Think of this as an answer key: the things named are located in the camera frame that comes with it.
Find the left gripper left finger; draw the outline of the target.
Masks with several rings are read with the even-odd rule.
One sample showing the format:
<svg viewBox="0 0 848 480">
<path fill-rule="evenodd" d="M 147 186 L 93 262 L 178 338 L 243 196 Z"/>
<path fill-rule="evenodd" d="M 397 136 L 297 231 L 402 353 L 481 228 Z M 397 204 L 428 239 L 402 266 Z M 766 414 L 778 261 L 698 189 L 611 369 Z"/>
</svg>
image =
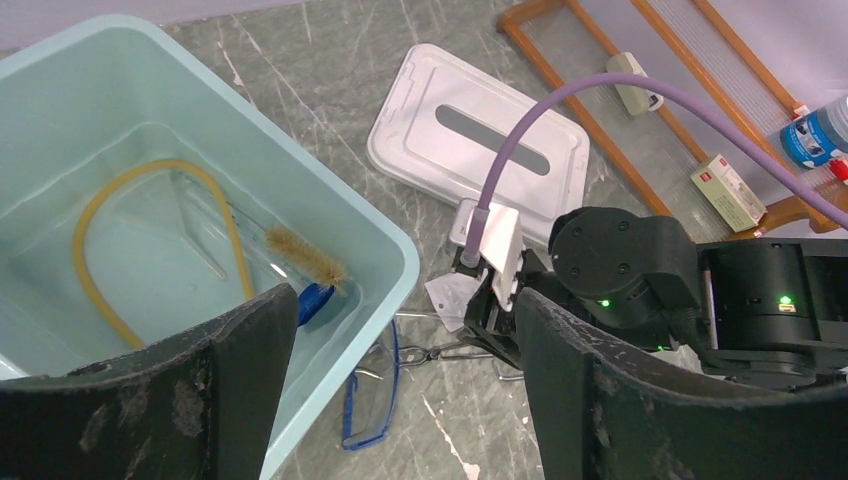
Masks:
<svg viewBox="0 0 848 480">
<path fill-rule="evenodd" d="M 256 479 L 298 326 L 276 286 L 132 353 L 1 385 L 5 479 Z"/>
</svg>

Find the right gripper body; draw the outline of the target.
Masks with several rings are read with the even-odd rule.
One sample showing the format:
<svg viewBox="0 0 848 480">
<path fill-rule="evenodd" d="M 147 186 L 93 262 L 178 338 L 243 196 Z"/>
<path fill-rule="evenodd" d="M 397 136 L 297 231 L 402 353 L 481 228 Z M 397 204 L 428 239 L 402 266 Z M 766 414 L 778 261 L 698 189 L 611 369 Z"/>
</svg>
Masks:
<svg viewBox="0 0 848 480">
<path fill-rule="evenodd" d="M 521 370 L 514 310 L 502 307 L 495 295 L 496 271 L 483 258 L 474 269 L 463 265 L 460 262 L 463 252 L 463 248 L 457 249 L 453 262 L 454 272 L 479 280 L 480 285 L 475 288 L 467 303 L 458 339 L 467 345 L 482 348 L 507 365 Z"/>
</svg>

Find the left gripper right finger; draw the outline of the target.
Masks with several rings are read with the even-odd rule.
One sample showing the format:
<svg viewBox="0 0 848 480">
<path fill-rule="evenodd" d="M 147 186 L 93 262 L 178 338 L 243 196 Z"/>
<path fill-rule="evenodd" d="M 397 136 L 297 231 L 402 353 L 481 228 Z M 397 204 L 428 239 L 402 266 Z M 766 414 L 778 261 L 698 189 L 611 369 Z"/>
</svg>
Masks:
<svg viewBox="0 0 848 480">
<path fill-rule="evenodd" d="M 532 421 L 549 479 L 843 479 L 847 389 L 798 394 L 658 359 L 539 292 L 515 305 Z"/>
</svg>

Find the blue hexagonal cap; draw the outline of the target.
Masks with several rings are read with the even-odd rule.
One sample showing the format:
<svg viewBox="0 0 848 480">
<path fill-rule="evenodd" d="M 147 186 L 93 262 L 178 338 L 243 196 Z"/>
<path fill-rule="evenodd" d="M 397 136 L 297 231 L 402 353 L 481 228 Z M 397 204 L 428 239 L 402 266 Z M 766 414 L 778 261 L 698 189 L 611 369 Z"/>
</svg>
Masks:
<svg viewBox="0 0 848 480">
<path fill-rule="evenodd" d="M 306 325 L 330 300 L 336 289 L 333 286 L 311 283 L 298 295 L 298 326 Z"/>
</svg>

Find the brown test tube brush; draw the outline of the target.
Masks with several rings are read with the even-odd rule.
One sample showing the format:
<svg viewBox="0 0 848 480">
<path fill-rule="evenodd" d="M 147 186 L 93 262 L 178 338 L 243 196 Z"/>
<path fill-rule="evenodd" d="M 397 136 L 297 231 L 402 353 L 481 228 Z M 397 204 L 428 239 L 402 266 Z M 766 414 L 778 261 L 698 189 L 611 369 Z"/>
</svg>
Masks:
<svg viewBox="0 0 848 480">
<path fill-rule="evenodd" d="M 348 274 L 346 267 L 339 260 L 283 225 L 268 228 L 265 231 L 265 241 L 272 251 L 315 283 L 344 293 L 343 284 Z"/>
</svg>

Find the amber rubber tube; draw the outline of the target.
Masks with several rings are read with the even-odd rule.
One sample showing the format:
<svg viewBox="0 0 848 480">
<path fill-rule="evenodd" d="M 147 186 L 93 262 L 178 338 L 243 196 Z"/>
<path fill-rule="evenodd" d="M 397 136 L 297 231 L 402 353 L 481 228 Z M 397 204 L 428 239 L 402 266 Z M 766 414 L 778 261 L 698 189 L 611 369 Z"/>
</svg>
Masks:
<svg viewBox="0 0 848 480">
<path fill-rule="evenodd" d="M 233 272 L 228 273 L 220 263 L 207 253 L 193 238 L 186 221 L 185 194 L 176 187 L 176 177 L 188 177 L 199 184 L 211 197 L 219 217 L 226 227 L 230 243 Z M 149 162 L 127 170 L 106 183 L 86 204 L 74 227 L 71 239 L 71 259 L 83 293 L 119 338 L 131 348 L 140 348 L 145 341 L 120 315 L 103 293 L 100 283 L 92 274 L 89 257 L 91 228 L 101 223 L 126 223 L 147 235 L 164 235 L 180 242 L 200 258 L 200 261 L 221 281 L 238 279 L 246 300 L 256 295 L 247 256 L 244 251 L 233 207 L 224 189 L 207 171 L 190 162 L 165 159 Z"/>
</svg>

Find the small white plastic bag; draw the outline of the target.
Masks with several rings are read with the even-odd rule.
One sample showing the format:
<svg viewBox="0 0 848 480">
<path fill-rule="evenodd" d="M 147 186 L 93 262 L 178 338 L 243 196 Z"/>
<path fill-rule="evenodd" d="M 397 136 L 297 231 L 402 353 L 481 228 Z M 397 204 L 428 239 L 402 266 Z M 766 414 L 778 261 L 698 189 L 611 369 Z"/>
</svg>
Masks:
<svg viewBox="0 0 848 480">
<path fill-rule="evenodd" d="M 466 314 L 471 312 L 471 325 L 484 325 L 489 313 L 487 301 L 491 295 L 491 275 L 483 272 L 473 278 L 459 272 L 451 272 L 425 283 L 425 290 L 436 315 L 449 333 L 456 333 L 466 325 Z"/>
</svg>

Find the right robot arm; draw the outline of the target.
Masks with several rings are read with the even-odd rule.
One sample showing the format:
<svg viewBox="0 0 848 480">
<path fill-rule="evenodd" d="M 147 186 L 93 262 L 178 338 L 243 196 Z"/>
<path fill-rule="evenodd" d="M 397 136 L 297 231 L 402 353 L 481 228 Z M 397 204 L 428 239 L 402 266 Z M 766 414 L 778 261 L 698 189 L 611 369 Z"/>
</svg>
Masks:
<svg viewBox="0 0 848 480">
<path fill-rule="evenodd" d="M 558 217 L 549 261 L 516 231 L 504 259 L 453 269 L 480 286 L 468 344 L 521 364 L 517 296 L 533 289 L 649 353 L 691 348 L 703 372 L 772 390 L 839 382 L 847 365 L 847 244 L 838 239 L 694 242 L 669 216 L 581 207 Z"/>
</svg>

